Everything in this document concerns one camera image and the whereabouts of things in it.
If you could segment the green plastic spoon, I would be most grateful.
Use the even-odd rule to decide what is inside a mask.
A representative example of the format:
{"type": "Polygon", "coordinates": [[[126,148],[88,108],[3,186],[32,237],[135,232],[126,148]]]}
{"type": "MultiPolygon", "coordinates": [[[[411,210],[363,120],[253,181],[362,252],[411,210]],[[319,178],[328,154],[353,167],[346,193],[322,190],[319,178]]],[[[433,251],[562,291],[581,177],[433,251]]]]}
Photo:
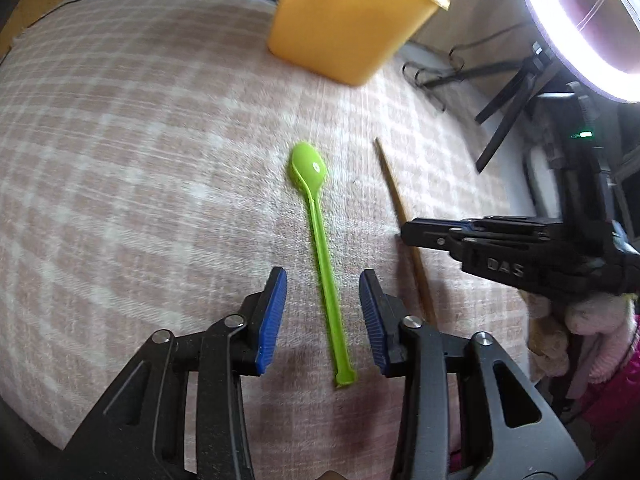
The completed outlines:
{"type": "Polygon", "coordinates": [[[335,383],[337,387],[348,387],[356,382],[357,374],[348,353],[340,300],[335,286],[320,204],[320,193],[328,170],[322,156],[311,144],[298,142],[292,147],[288,160],[288,172],[296,188],[306,200],[308,208],[322,299],[326,308],[326,325],[334,359],[335,383]]]}

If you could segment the plush toy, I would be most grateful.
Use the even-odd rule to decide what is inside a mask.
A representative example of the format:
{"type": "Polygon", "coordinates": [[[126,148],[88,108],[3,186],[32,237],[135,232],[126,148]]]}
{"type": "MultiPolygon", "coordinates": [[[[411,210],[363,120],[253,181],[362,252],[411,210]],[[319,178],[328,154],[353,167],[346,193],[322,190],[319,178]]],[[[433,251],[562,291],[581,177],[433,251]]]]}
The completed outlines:
{"type": "Polygon", "coordinates": [[[568,337],[582,337],[586,354],[578,358],[570,388],[576,396],[588,385],[602,384],[628,363],[637,348],[638,322],[634,297],[599,292],[569,304],[558,316],[553,302],[531,292],[522,292],[528,309],[529,355],[540,374],[562,377],[570,371],[568,337]]]}

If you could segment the pink cloth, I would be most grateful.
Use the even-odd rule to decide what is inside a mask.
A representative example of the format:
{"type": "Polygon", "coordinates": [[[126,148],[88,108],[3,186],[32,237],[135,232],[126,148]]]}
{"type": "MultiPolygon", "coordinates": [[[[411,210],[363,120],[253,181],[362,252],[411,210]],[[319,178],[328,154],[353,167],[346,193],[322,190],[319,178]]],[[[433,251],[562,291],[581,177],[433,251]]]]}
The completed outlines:
{"type": "Polygon", "coordinates": [[[639,411],[639,330],[630,356],[606,382],[590,385],[582,397],[582,419],[600,454],[639,411]]]}

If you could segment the black tripod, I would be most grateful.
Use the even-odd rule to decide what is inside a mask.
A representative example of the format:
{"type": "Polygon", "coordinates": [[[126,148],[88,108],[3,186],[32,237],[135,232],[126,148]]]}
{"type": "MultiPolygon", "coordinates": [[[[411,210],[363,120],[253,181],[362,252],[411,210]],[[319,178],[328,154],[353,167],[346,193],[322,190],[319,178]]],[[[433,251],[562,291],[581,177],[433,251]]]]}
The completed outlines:
{"type": "Polygon", "coordinates": [[[554,61],[554,54],[550,48],[541,47],[538,42],[532,45],[533,53],[521,60],[507,60],[486,64],[478,67],[459,70],[457,73],[428,80],[421,84],[425,90],[433,90],[446,84],[471,79],[496,76],[513,72],[513,77],[502,89],[482,108],[474,117],[477,125],[483,125],[494,116],[504,104],[508,107],[502,114],[502,119],[494,134],[489,139],[484,150],[475,162],[476,171],[481,174],[500,148],[502,142],[511,131],[518,116],[534,95],[537,81],[554,61]]]}

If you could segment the yellow plastic container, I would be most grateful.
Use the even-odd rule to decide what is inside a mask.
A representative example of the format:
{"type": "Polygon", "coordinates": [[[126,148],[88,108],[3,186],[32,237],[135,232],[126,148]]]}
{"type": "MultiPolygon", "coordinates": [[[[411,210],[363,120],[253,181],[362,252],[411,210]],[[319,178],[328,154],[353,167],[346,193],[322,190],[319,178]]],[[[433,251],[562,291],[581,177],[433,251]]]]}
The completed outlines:
{"type": "Polygon", "coordinates": [[[278,0],[267,41],[283,61],[365,84],[450,0],[278,0]]]}

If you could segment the pink checkered tablecloth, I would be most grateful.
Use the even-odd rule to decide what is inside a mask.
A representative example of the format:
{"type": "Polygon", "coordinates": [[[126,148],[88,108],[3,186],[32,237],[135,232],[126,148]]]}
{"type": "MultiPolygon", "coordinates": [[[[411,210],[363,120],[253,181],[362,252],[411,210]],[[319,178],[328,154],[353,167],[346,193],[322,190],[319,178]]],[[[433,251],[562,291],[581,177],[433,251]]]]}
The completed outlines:
{"type": "Polygon", "coordinates": [[[444,112],[394,58],[350,88],[275,58],[265,0],[84,0],[14,41],[1,66],[1,393],[66,445],[154,330],[204,330],[288,274],[272,365],[244,382],[258,478],[385,479],[402,385],[372,361],[363,269],[420,306],[378,166],[411,217],[514,214],[497,165],[474,162],[480,100],[444,112]],[[348,353],[337,387],[306,200],[288,172],[308,142],[348,353]]]}

